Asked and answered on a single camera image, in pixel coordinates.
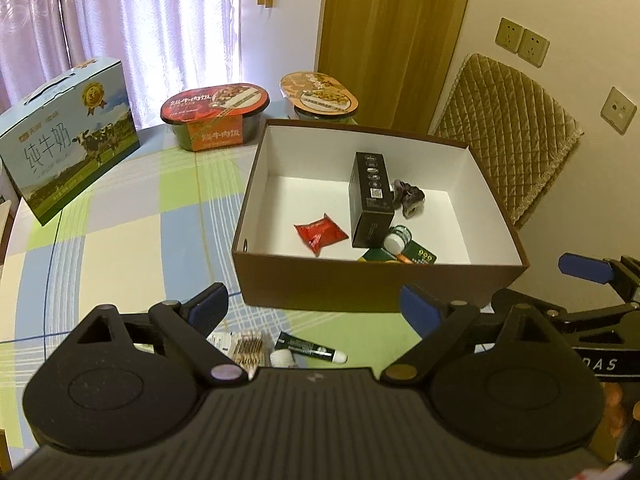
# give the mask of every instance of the electrical outlet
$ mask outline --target electrical outlet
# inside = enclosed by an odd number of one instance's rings
[[[529,61],[533,66],[540,68],[545,60],[546,51],[549,50],[549,40],[536,34],[528,28],[524,29],[522,41],[518,48],[518,56]]]
[[[626,129],[634,118],[638,107],[633,104],[620,90],[615,86],[611,88],[609,97],[602,107],[600,115],[602,118],[611,124],[621,134],[626,132]]]
[[[516,54],[523,32],[524,27],[522,25],[503,18],[500,20],[498,34],[495,35],[495,43],[506,48],[509,52]]]

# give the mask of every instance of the checkered tablecloth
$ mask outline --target checkered tablecloth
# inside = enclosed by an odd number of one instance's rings
[[[14,463],[36,447],[22,412],[26,383],[97,304],[140,312],[223,282],[231,298],[221,328],[286,330],[375,373],[417,341],[399,314],[245,305],[230,245],[255,146],[191,153],[164,125],[140,135],[137,152],[44,227],[20,204],[0,282],[0,428]]]

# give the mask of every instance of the black box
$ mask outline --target black box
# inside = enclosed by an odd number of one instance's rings
[[[382,247],[394,219],[393,201],[384,157],[356,152],[349,181],[352,247]]]

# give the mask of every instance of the white bottle cap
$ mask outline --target white bottle cap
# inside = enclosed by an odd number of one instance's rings
[[[281,348],[271,352],[271,366],[274,368],[298,368],[293,359],[293,354],[288,348]]]
[[[405,245],[404,240],[395,233],[389,233],[382,244],[388,252],[393,254],[393,256],[400,254]]]
[[[332,359],[332,362],[339,365],[344,364],[345,362],[347,362],[347,354],[339,350],[336,350],[334,352],[334,358]]]

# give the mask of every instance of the blue milk box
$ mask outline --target blue milk box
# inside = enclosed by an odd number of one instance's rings
[[[84,62],[0,115],[0,156],[42,225],[139,146],[117,59]]]

